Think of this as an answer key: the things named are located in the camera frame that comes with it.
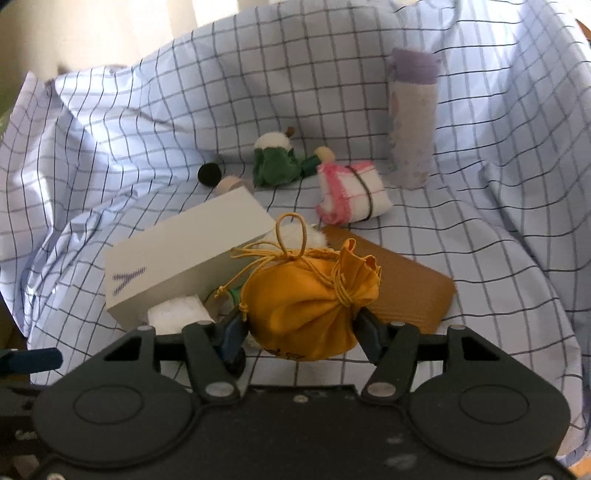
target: yellow drawstring cord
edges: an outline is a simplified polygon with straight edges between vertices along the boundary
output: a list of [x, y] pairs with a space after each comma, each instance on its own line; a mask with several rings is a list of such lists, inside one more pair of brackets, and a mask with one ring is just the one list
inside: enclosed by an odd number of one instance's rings
[[[280, 226], [281, 222], [287, 218], [293, 217], [300, 221], [301, 228], [302, 228], [302, 244], [301, 248], [298, 250], [296, 249], [287, 249], [285, 244], [283, 243], [283, 239], [281, 238]], [[310, 262], [309, 258], [325, 258], [327, 260], [338, 260], [339, 253], [332, 249], [324, 249], [324, 250], [306, 250], [306, 244], [308, 241], [308, 232], [306, 228], [306, 222], [304, 218], [299, 213], [285, 213], [281, 215], [277, 222], [275, 223], [275, 235], [277, 236], [277, 242], [267, 242], [267, 241], [258, 241], [253, 242], [251, 244], [245, 245], [242, 248], [235, 248], [232, 249], [232, 258], [244, 258], [244, 257], [260, 257], [257, 260], [252, 261], [246, 267], [244, 267], [240, 272], [238, 272], [232, 279], [226, 283], [225, 285], [218, 288], [215, 297], [218, 298], [219, 296], [223, 295], [227, 292], [228, 288], [232, 283], [234, 283], [237, 279], [243, 276], [248, 270], [252, 267], [255, 267], [254, 270], [249, 275], [248, 279], [245, 281], [244, 285], [242, 286], [241, 291], [241, 302], [239, 305], [240, 311], [242, 312], [243, 320], [246, 320], [248, 315], [248, 306], [242, 302], [242, 296], [244, 291], [246, 290], [246, 285], [250, 278], [255, 275], [259, 270], [265, 268], [265, 266], [271, 262], [279, 262], [279, 263], [286, 263], [294, 260], [302, 259], [310, 269], [316, 273], [318, 278], [328, 287], [333, 287], [336, 293], [336, 297], [338, 301], [345, 307], [349, 308], [353, 301], [345, 289], [345, 276], [341, 273], [340, 270], [340, 262], [336, 262], [335, 267], [332, 269], [331, 275], [323, 274], [318, 268]], [[264, 250], [254, 248], [258, 245], [272, 245], [277, 250]]]

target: cardboard piece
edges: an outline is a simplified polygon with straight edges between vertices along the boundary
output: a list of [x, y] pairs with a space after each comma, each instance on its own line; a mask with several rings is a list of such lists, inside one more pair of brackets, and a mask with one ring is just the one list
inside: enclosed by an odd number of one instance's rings
[[354, 238], [355, 254], [373, 255], [382, 267], [379, 297], [368, 306], [377, 318], [384, 323], [410, 323], [421, 333], [436, 332], [456, 292], [451, 278], [343, 228], [328, 225], [322, 231], [334, 249], [340, 249], [345, 240]]
[[274, 226], [275, 220], [241, 187], [136, 233], [105, 253], [107, 311], [132, 330], [166, 300], [196, 294], [205, 301], [252, 261], [233, 260], [230, 250]]

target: black rubber band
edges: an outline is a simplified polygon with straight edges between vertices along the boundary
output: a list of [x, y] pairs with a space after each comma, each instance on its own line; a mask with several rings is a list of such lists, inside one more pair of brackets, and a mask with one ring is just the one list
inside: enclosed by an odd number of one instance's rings
[[359, 175], [359, 173], [357, 173], [357, 171], [351, 165], [347, 165], [347, 168], [353, 173], [353, 175], [355, 175], [355, 177], [357, 177], [357, 180], [359, 180], [359, 183], [361, 184], [361, 186], [365, 190], [365, 194], [368, 197], [369, 213], [368, 213], [367, 217], [365, 217], [363, 220], [361, 220], [362, 222], [364, 222], [366, 220], [369, 220], [371, 218], [371, 216], [374, 214], [374, 198], [371, 195], [371, 191], [370, 191], [368, 185], [361, 178], [361, 175]]

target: grid pattern sheet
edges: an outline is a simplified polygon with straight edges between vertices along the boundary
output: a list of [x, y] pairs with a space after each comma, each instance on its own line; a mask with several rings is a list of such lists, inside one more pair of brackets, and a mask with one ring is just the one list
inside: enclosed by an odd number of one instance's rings
[[[105, 311], [103, 251], [205, 202], [205, 161], [249, 176], [259, 135], [388, 168], [393, 47], [439, 52], [436, 171], [388, 187], [355, 233], [454, 278], [441, 326], [464, 323], [566, 396], [561, 454], [589, 442], [591, 70], [574, 19], [549, 0], [292, 0], [176, 39], [130, 68], [44, 84], [29, 75], [0, 147], [0, 291], [53, 382], [123, 335]], [[316, 178], [257, 189], [270, 214], [317, 222]], [[363, 385], [358, 347], [313, 364], [249, 351], [241, 386]], [[184, 367], [163, 372], [188, 385]], [[421, 364], [415, 383], [441, 372]]]

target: black ball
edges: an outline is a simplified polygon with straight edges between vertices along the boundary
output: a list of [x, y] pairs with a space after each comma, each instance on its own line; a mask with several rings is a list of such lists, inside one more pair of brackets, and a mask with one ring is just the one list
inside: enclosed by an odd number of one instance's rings
[[204, 163], [197, 172], [197, 179], [207, 187], [217, 187], [222, 179], [222, 171], [217, 163]]

